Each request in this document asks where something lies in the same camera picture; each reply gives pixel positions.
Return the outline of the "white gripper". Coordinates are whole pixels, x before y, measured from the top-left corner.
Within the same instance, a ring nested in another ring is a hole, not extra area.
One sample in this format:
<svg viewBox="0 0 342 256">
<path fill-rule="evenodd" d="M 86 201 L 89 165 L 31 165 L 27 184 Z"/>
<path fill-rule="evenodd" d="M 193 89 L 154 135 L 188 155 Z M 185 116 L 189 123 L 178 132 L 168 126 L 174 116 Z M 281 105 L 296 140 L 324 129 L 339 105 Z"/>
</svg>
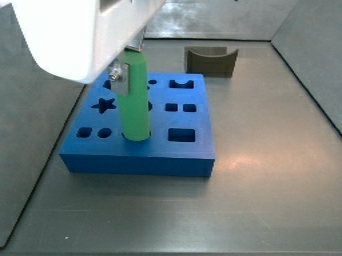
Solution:
<svg viewBox="0 0 342 256">
<path fill-rule="evenodd" d="M 166 0 L 10 0 L 10 3 L 39 67 L 58 77 L 89 84 L 110 65 L 112 90 L 128 96 L 130 65 L 116 57 L 125 47 L 129 51 L 142 51 L 144 28 Z"/>
</svg>

